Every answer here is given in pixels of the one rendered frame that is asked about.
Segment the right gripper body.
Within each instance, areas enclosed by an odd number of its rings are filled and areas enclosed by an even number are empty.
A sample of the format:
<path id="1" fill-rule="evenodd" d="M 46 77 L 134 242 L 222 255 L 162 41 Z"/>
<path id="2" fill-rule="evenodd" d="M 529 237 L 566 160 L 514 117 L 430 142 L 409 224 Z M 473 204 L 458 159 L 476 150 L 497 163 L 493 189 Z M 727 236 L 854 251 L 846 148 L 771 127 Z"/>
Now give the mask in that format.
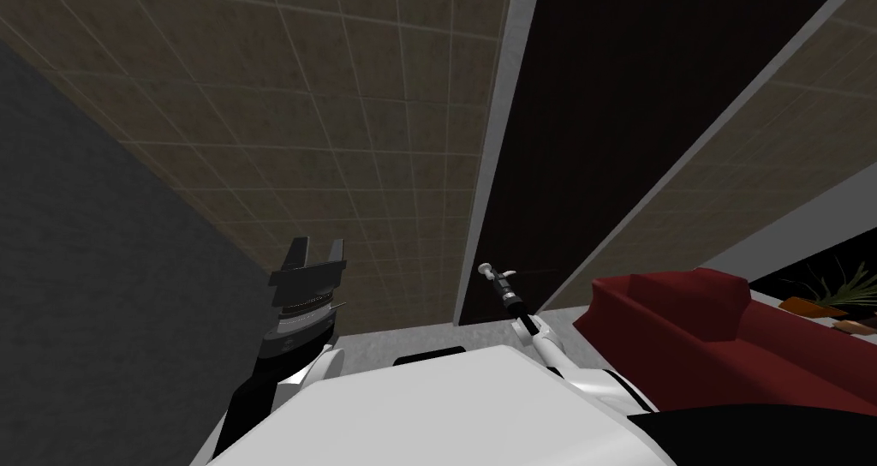
<path id="1" fill-rule="evenodd" d="M 513 290 L 507 277 L 497 275 L 492 280 L 492 287 L 494 287 L 500 296 L 502 303 L 507 310 L 511 310 L 513 305 L 522 302 L 521 297 Z"/>

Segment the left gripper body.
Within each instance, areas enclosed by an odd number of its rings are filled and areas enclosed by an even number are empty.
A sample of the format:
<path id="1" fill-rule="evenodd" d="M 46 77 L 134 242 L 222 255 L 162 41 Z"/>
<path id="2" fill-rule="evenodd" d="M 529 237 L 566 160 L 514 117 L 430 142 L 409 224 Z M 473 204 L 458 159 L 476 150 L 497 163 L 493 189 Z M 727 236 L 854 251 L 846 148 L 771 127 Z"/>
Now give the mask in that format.
<path id="1" fill-rule="evenodd" d="M 268 285 L 276 290 L 271 305 L 292 307 L 329 294 L 340 286 L 346 266 L 348 261 L 340 260 L 272 272 Z"/>

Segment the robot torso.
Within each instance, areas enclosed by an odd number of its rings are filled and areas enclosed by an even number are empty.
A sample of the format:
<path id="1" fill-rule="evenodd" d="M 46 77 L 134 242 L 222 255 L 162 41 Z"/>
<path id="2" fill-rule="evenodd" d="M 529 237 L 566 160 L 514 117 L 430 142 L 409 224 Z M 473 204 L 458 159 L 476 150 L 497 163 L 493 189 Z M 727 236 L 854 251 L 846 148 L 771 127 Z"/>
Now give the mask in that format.
<path id="1" fill-rule="evenodd" d="M 627 380 L 542 351 L 547 364 L 499 345 L 342 375 L 328 348 L 212 458 L 222 420 L 191 466 L 677 466 L 632 422 L 655 408 Z"/>

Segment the dark brown door leaf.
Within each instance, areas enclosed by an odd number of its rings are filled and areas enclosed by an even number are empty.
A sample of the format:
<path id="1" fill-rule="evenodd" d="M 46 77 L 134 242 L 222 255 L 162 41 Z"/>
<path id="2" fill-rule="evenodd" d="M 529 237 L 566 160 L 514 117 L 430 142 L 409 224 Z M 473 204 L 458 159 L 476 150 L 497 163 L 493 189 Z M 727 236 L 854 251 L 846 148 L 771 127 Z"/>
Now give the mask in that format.
<path id="1" fill-rule="evenodd" d="M 828 0 L 534 0 L 457 322 L 504 319 L 477 266 L 548 302 Z"/>

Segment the dark red sofa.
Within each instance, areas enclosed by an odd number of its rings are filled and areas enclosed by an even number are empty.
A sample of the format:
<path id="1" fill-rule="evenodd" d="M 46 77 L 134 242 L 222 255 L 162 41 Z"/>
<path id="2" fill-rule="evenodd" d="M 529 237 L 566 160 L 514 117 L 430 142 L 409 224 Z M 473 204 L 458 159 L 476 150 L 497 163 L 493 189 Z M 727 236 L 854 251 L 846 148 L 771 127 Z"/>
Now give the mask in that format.
<path id="1" fill-rule="evenodd" d="M 593 281 L 575 328 L 661 410 L 769 403 L 877 416 L 877 344 L 752 297 L 724 272 Z"/>

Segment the green plant in orange pot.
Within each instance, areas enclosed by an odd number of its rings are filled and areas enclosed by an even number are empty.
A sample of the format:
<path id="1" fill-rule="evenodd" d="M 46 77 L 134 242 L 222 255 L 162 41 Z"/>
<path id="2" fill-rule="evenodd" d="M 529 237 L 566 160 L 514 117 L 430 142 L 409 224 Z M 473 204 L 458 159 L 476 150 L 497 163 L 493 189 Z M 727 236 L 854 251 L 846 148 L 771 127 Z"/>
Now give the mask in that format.
<path id="1" fill-rule="evenodd" d="M 825 277 L 816 277 L 807 266 L 809 274 L 819 282 L 821 291 L 804 282 L 785 279 L 787 283 L 803 285 L 813 295 L 813 299 L 789 297 L 779 303 L 779 309 L 810 319 L 836 318 L 856 310 L 877 311 L 877 273 L 870 275 L 865 268 L 866 263 L 862 261 L 855 273 L 847 278 L 844 266 L 837 256 L 834 256 L 834 261 L 842 278 L 842 283 L 837 288 L 830 288 Z"/>

